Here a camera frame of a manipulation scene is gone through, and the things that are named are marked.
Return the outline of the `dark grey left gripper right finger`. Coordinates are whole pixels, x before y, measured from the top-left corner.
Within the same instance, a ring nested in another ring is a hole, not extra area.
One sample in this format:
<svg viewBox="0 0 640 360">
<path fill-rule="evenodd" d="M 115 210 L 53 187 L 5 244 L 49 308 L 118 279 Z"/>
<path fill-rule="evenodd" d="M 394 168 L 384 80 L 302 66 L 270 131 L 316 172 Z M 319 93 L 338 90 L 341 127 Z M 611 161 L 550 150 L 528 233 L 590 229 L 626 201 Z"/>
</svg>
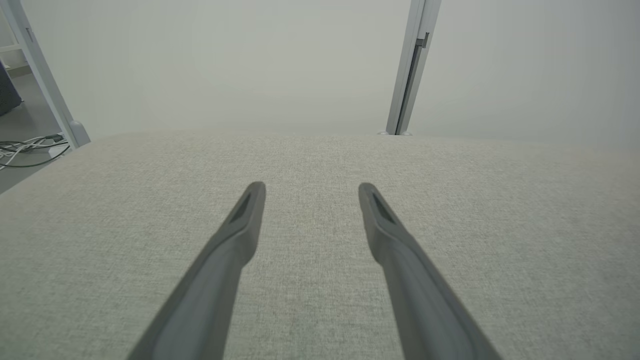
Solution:
<svg viewBox="0 0 640 360">
<path fill-rule="evenodd" d="M 437 267 L 371 183 L 358 188 L 366 240 L 384 273 L 407 360 L 499 360 Z"/>
</svg>

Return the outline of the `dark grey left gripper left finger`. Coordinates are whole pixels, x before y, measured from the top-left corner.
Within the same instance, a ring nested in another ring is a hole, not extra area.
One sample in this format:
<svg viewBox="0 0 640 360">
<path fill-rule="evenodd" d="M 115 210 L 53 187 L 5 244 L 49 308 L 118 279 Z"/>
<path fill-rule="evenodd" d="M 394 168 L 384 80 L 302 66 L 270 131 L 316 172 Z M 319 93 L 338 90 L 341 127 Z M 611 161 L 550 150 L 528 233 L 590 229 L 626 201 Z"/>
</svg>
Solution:
<svg viewBox="0 0 640 360">
<path fill-rule="evenodd" d="M 240 276 L 253 258 L 266 185 L 250 183 L 140 337 L 130 360 L 221 360 Z"/>
</svg>

